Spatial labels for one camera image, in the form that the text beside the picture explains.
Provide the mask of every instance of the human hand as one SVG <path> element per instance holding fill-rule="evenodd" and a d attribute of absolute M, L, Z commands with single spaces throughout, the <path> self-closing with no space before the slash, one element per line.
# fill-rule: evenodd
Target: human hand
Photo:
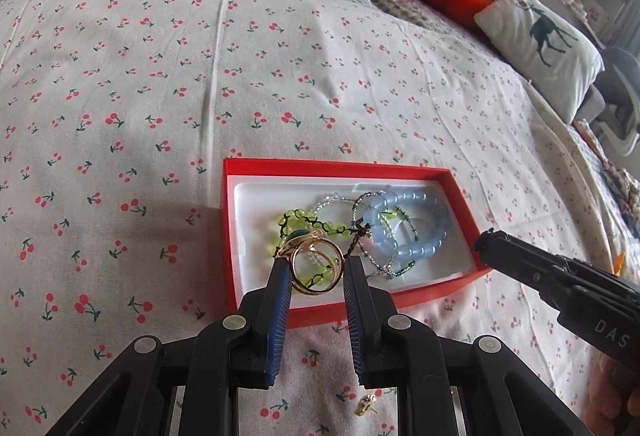
<path fill-rule="evenodd" d="M 613 436 L 613 420 L 622 410 L 622 395 L 611 383 L 611 371 L 616 364 L 612 358 L 600 355 L 589 385 L 582 420 L 595 436 Z M 631 416 L 640 416 L 640 388 L 631 394 L 626 408 Z"/>

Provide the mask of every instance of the deer print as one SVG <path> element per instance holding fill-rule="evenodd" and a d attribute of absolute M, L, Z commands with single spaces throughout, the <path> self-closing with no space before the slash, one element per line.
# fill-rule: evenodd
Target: deer print
<path fill-rule="evenodd" d="M 572 48 L 573 46 L 566 41 L 564 36 L 570 37 L 574 41 L 577 41 L 578 39 L 560 28 L 548 15 L 545 14 L 543 10 L 536 8 L 532 4 L 527 4 L 525 1 L 519 1 L 518 6 L 523 10 L 531 10 L 533 13 L 540 16 L 540 18 L 535 23 L 533 23 L 529 35 L 538 42 L 538 55 L 540 55 L 540 59 L 542 60 L 544 65 L 550 68 L 551 64 L 545 61 L 545 58 L 542 56 L 542 48 L 544 47 L 545 43 L 552 50 L 560 53 L 566 53 L 566 50 L 561 50 L 560 48 L 556 48 L 551 44 L 551 41 L 549 40 L 551 34 L 553 32 L 556 32 L 558 34 L 558 37 L 562 39 L 562 42 L 564 42 L 564 44 L 566 44 L 568 48 Z"/>

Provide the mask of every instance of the bed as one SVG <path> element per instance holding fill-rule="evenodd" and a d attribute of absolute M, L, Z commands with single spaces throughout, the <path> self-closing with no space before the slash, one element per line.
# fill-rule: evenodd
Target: bed
<path fill-rule="evenodd" d="M 622 223 L 588 152 L 491 48 L 425 6 L 410 22 L 413 4 L 0 0 L 8 435 L 45 434 L 136 336 L 222 317 L 226 157 L 450 168 L 481 229 L 610 270 Z M 499 336 L 580 415 L 595 351 L 530 289 L 491 273 L 405 313 Z M 396 392 L 359 418 L 364 393 L 345 323 L 291 330 L 276 386 L 241 393 L 241 433 L 390 436 Z"/>

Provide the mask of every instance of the blue bead bracelet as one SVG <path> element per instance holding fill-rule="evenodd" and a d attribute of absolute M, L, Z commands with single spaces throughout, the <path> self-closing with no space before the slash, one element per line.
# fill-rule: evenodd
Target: blue bead bracelet
<path fill-rule="evenodd" d="M 410 244 L 398 245 L 398 242 L 386 234 L 381 224 L 380 214 L 386 210 L 393 210 L 405 204 L 423 205 L 431 212 L 434 223 L 434 231 L 427 241 L 414 241 Z M 372 197 L 362 219 L 364 223 L 371 225 L 371 239 L 380 252 L 392 258 L 393 262 L 400 265 L 409 263 L 412 259 L 419 260 L 432 257 L 447 237 L 451 226 L 449 219 L 449 207 L 445 203 L 438 203 L 433 194 L 421 190 L 398 189 L 385 191 Z"/>

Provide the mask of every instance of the silver screw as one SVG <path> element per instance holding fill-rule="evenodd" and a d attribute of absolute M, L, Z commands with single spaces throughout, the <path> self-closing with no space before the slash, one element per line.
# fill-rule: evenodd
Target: silver screw
<path fill-rule="evenodd" d="M 406 330 L 411 327 L 411 319 L 406 315 L 391 315 L 386 322 L 395 330 Z"/>
<path fill-rule="evenodd" d="M 229 315 L 222 321 L 222 325 L 228 330 L 241 330 L 246 326 L 246 319 L 242 315 Z"/>
<path fill-rule="evenodd" d="M 482 337 L 478 342 L 478 346 L 485 353 L 497 353 L 502 349 L 500 340 L 495 337 Z"/>
<path fill-rule="evenodd" d="M 133 348 L 139 352 L 141 355 L 145 353 L 151 353 L 156 348 L 156 340 L 151 337 L 142 337 L 141 339 L 136 340 L 136 343 L 133 344 Z"/>

